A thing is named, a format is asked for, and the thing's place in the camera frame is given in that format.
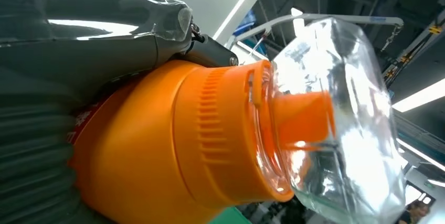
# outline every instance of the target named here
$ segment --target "fluorescent light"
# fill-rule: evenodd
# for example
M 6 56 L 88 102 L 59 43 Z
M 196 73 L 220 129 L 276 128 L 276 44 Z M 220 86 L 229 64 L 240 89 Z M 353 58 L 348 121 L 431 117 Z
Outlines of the fluorescent light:
M 419 92 L 397 102 L 393 105 L 393 109 L 405 112 L 425 103 L 437 100 L 445 96 L 445 79 L 426 87 Z
M 430 197 L 426 197 L 424 200 L 423 200 L 423 203 L 425 203 L 425 204 L 430 204 L 430 202 L 431 202 L 431 198 Z
M 422 157 L 423 159 L 425 159 L 426 161 L 430 162 L 432 165 L 437 166 L 439 169 L 441 169 L 442 171 L 445 172 L 445 166 L 443 166 L 442 164 L 440 164 L 439 162 L 435 161 L 434 159 L 432 159 L 431 157 L 423 154 L 422 152 L 418 151 L 417 149 L 415 149 L 414 147 L 412 147 L 411 145 L 403 142 L 400 139 L 397 139 L 397 141 L 399 142 L 399 144 L 403 145 L 406 149 L 414 152 L 415 154 L 417 154 L 418 156 Z
M 298 10 L 297 8 L 292 8 L 291 14 L 292 14 L 292 16 L 296 17 L 296 16 L 302 15 L 303 12 Z M 297 19 L 294 19 L 292 22 L 293 22 L 293 29 L 295 31 L 295 36 L 298 37 L 299 35 L 301 35 L 301 31 L 304 28 L 304 19 L 297 18 Z
M 237 45 L 242 47 L 242 48 L 244 48 L 244 50 L 247 50 L 247 52 L 249 52 L 249 53 L 252 52 L 252 48 L 250 48 L 249 46 L 247 46 L 246 44 L 244 44 L 244 43 L 242 43 L 240 41 L 237 42 Z M 260 54 L 257 51 L 253 51 L 252 54 L 255 55 L 256 57 L 260 58 L 261 60 L 268 60 L 268 58 L 266 58 L 266 56 Z
M 427 195 L 426 193 L 421 194 L 420 197 L 418 198 L 418 200 L 422 201 L 423 198 L 425 198 L 426 195 Z
M 445 182 L 440 182 L 440 181 L 432 180 L 432 179 L 429 179 L 428 181 L 429 181 L 430 183 L 432 183 L 433 185 L 441 186 L 441 187 L 445 187 Z
M 213 39 L 216 40 L 219 35 L 223 32 L 224 28 L 226 28 L 227 24 L 230 22 L 230 20 L 233 18 L 235 13 L 238 11 L 238 9 L 241 7 L 241 5 L 244 3 L 245 0 L 238 0 L 238 2 L 235 4 L 234 8 L 230 11 L 229 15 L 227 15 L 226 19 L 224 19 L 221 26 L 218 28 L 216 33 L 213 35 Z

